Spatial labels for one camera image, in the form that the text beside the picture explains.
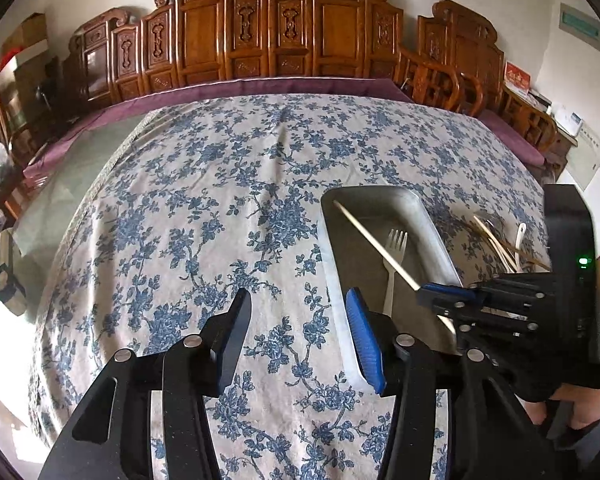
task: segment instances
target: metal screw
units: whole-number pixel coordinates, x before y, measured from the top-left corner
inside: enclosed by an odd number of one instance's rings
[[[184,338],[184,346],[187,348],[195,348],[202,345],[202,338],[198,334],[188,335]]]
[[[482,361],[484,359],[484,354],[481,351],[479,351],[477,348],[471,348],[466,353],[466,356],[474,363],[479,363],[480,361]]]
[[[395,338],[395,342],[397,342],[400,346],[413,346],[416,343],[416,340],[412,335],[400,334],[397,338]]]
[[[131,350],[129,350],[129,348],[123,348],[122,350],[118,350],[113,356],[113,358],[116,360],[117,363],[129,361],[129,359],[131,359]]]

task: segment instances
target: blue gripper pad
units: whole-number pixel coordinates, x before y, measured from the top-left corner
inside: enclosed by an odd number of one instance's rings
[[[382,352],[366,318],[368,307],[360,291],[350,288],[344,306],[362,375],[373,386],[376,394],[381,394],[386,386],[382,371]]]

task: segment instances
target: tablecloth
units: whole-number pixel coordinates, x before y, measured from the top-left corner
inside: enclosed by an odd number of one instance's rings
[[[82,201],[43,293],[33,428],[53,442],[119,348],[167,349],[239,287],[253,315],[235,379],[207,403],[226,479],[373,478],[393,399],[342,373],[317,245],[321,194],[404,186],[422,199],[465,283],[497,270],[462,221],[526,222],[546,259],[542,192],[477,120],[352,96],[219,98],[147,115]],[[446,398],[432,477],[443,478]],[[164,445],[152,438],[157,474]]]

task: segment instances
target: wooden chair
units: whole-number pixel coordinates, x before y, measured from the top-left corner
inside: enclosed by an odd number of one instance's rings
[[[504,53],[496,46],[498,33],[491,22],[451,0],[441,0],[431,10],[432,18],[418,16],[418,53],[462,73],[467,83],[462,110],[473,117],[492,110],[543,155],[550,151],[557,139],[555,121],[504,84]]]
[[[415,103],[458,111],[464,81],[458,72],[400,46],[394,82]]]

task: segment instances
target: gray metal tray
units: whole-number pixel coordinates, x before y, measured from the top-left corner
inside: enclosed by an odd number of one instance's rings
[[[353,387],[366,390],[362,387],[366,381],[358,368],[351,341],[344,297],[356,286],[369,309],[382,312],[388,273],[382,256],[333,205],[334,200],[346,207],[382,245],[391,229],[407,231],[402,266],[418,283],[461,283],[438,231],[415,193],[394,186],[341,187],[324,193],[320,200],[322,217],[318,223],[318,243],[344,371]],[[413,289],[398,274],[392,319],[399,331],[416,336],[431,349],[456,352],[452,333],[432,311],[416,304]]]

